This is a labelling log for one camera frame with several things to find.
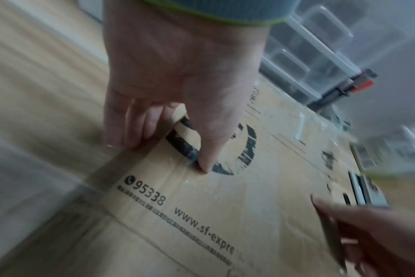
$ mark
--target gray wall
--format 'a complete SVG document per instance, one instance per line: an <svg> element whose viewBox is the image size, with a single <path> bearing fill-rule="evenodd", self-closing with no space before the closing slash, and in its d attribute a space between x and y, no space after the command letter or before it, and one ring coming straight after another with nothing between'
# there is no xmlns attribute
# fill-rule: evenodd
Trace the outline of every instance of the gray wall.
<svg viewBox="0 0 415 277"><path fill-rule="evenodd" d="M379 75L375 85L337 103L358 138L415 122L415 39L370 68Z"/></svg>

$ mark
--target palm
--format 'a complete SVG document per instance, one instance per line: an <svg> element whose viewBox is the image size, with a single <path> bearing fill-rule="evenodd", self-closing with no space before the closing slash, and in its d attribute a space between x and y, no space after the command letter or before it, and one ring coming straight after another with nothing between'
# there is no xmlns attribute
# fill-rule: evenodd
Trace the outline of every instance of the palm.
<svg viewBox="0 0 415 277"><path fill-rule="evenodd" d="M151 137L172 103L184 103L210 170L244 110L267 28L226 26L137 1L107 1L104 39L110 81L104 115L109 144Z"/></svg>

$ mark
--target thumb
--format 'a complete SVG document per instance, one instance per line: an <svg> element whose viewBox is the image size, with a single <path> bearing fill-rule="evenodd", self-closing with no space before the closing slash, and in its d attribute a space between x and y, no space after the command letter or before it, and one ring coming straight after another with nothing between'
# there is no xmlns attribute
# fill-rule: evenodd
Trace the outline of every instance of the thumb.
<svg viewBox="0 0 415 277"><path fill-rule="evenodd" d="M207 140L201 137L201 147L198 154L198 165L204 172L212 170L213 165L217 162L221 150L228 140Z"/></svg>
<svg viewBox="0 0 415 277"><path fill-rule="evenodd" d="M370 222L375 221L374 209L371 207L335 204L314 195L311 195L311 201L316 210L363 231L368 231Z"/></svg>

